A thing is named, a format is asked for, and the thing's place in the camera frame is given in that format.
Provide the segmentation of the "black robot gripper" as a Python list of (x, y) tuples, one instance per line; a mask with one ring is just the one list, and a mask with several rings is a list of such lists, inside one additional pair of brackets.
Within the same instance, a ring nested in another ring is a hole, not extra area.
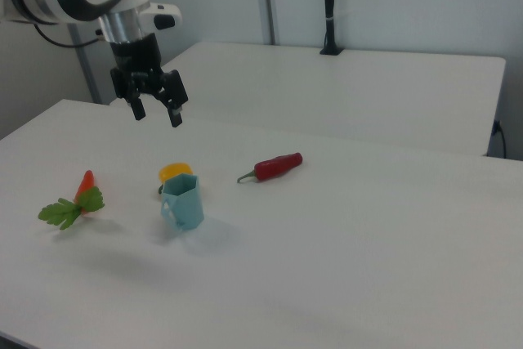
[(111, 43), (116, 66), (110, 71), (116, 96), (131, 107), (135, 120), (145, 117), (141, 95), (153, 96), (168, 112), (173, 128), (183, 123), (182, 106), (188, 96), (177, 70), (166, 72), (154, 34), (131, 43)]

